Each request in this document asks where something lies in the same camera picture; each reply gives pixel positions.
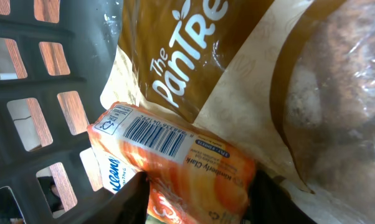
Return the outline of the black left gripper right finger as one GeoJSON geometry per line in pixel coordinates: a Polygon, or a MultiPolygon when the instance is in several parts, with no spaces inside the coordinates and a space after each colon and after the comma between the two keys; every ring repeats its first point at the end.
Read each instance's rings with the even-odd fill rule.
{"type": "Polygon", "coordinates": [[[257,171],[249,189],[244,222],[253,224],[316,224],[264,171],[257,171]]]}

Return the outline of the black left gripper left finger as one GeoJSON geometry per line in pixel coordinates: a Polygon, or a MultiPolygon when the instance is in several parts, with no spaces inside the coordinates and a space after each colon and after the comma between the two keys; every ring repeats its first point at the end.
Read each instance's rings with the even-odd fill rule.
{"type": "Polygon", "coordinates": [[[149,196],[148,175],[138,172],[83,224],[145,224],[149,196]]]}

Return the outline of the orange tissue pack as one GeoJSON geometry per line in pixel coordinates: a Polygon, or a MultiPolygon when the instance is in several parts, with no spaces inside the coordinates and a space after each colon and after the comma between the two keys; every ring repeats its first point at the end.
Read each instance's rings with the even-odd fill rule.
{"type": "Polygon", "coordinates": [[[147,173],[151,216],[165,223],[242,220],[256,168],[233,146],[120,102],[87,131],[107,190],[117,193],[147,173]]]}

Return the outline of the brown Pantree snack bag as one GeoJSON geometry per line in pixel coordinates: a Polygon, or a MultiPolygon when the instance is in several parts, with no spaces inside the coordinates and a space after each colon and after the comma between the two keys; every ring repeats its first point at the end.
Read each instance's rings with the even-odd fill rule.
{"type": "Polygon", "coordinates": [[[100,97],[215,134],[375,223],[375,0],[125,1],[100,97]]]}

